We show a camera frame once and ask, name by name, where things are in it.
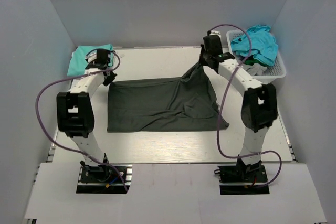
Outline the dark grey t shirt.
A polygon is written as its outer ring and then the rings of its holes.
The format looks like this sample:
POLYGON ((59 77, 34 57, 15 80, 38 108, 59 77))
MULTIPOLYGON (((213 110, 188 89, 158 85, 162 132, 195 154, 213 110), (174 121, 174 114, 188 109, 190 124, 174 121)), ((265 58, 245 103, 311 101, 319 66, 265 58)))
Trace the dark grey t shirt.
POLYGON ((178 78, 118 81, 108 90, 107 131, 199 132, 225 130, 214 88, 196 63, 178 78))

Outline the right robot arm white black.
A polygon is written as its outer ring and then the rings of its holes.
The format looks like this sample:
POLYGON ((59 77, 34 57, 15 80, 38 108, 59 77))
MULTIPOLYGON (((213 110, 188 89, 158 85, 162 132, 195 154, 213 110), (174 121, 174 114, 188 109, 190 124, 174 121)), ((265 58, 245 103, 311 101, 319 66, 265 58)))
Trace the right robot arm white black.
POLYGON ((278 117, 276 88, 252 77, 239 66, 230 53, 224 53, 221 37, 209 32, 203 38, 199 63, 213 69, 243 97, 241 120, 245 137, 237 159, 237 175, 247 182, 261 168, 261 152, 265 136, 278 117))

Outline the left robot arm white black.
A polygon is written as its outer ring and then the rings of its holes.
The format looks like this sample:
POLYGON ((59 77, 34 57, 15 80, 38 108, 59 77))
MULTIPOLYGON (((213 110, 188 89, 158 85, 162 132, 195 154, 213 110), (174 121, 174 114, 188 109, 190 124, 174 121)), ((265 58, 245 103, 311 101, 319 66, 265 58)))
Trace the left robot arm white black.
POLYGON ((112 49, 98 48, 88 52, 84 74, 77 77, 78 82, 72 88, 56 97, 59 131, 76 144, 84 164, 95 165, 93 176, 101 182, 110 178, 111 168, 103 164, 108 162, 108 158, 93 133, 95 117, 91 98, 101 85, 108 86, 117 76, 112 64, 115 58, 119 65, 120 59, 112 49))

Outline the folded teal t shirt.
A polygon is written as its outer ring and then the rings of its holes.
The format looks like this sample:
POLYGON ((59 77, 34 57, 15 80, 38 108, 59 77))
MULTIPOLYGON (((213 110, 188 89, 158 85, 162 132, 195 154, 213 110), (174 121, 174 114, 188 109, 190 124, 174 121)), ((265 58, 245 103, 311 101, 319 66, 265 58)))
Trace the folded teal t shirt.
POLYGON ((87 53, 96 50, 97 48, 113 50, 113 45, 106 44, 101 46, 78 46, 77 49, 71 54, 67 76, 75 77, 84 74, 85 68, 88 65, 86 61, 86 55, 87 53))

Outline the green cloth in basket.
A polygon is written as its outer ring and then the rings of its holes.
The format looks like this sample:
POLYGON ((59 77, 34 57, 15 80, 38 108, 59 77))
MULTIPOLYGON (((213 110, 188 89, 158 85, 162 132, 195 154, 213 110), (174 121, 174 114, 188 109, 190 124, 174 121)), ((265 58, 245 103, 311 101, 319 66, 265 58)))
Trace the green cloth in basket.
POLYGON ((249 66, 253 66, 254 64, 260 64, 262 65, 263 63, 260 62, 258 59, 255 59, 254 57, 248 57, 248 58, 243 58, 242 62, 244 65, 249 65, 249 66))

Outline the grey cloth in basket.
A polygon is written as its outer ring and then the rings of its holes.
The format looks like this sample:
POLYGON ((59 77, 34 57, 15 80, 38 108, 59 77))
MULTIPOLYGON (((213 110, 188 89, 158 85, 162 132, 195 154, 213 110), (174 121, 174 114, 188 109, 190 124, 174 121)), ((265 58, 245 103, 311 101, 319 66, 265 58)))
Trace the grey cloth in basket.
POLYGON ((251 76, 262 76, 267 70, 266 66, 262 66, 258 63, 255 63, 251 66, 248 67, 247 72, 251 75, 251 76))

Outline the crumpled light blue t shirt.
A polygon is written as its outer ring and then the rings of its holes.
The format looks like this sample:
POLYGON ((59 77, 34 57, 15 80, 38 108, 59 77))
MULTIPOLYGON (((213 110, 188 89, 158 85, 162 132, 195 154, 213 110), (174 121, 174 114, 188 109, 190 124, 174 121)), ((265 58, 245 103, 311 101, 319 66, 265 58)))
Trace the crumpled light blue t shirt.
MULTIPOLYGON (((275 64, 278 45, 275 37, 270 33, 271 27, 268 25, 255 25, 246 30, 251 41, 251 53, 249 57, 254 57, 262 62, 262 66, 271 67, 275 64)), ((230 43, 233 52, 239 59, 246 58, 249 53, 249 40, 245 34, 240 35, 230 43)))

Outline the white plastic basket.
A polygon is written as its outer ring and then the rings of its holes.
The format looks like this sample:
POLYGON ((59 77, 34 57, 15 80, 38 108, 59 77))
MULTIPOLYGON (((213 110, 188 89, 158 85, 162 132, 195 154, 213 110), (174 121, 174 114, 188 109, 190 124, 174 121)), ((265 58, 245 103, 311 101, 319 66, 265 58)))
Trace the white plastic basket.
MULTIPOLYGON (((238 62, 240 62, 240 60, 238 56, 236 56, 236 54, 233 52, 230 43, 232 42, 232 40, 236 39, 242 34, 243 32, 241 30, 229 30, 226 33, 228 50, 236 58, 238 62)), ((278 51, 275 64, 271 67, 267 67, 266 71, 264 71, 261 76, 254 76, 254 78, 263 83, 270 83, 276 79, 283 78, 285 76, 286 76, 286 68, 283 63, 280 51, 278 51)))

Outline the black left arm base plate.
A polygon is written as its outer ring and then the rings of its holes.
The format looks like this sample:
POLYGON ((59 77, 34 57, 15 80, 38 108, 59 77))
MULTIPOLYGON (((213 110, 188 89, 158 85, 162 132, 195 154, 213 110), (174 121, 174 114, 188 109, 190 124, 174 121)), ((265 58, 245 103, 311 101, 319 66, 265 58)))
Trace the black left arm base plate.
POLYGON ((82 166, 77 183, 77 194, 126 194, 131 185, 132 166, 82 166))

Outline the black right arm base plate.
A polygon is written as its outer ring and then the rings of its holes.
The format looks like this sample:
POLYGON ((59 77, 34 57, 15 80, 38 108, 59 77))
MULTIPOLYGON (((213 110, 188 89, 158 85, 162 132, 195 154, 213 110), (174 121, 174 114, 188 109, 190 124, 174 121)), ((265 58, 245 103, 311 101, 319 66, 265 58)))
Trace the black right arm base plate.
POLYGON ((214 175, 219 178, 219 189, 221 195, 236 196, 270 194, 268 185, 261 188, 258 187, 268 182, 264 165, 262 165, 258 171, 254 171, 246 176, 239 174, 236 166, 219 166, 214 170, 214 175))

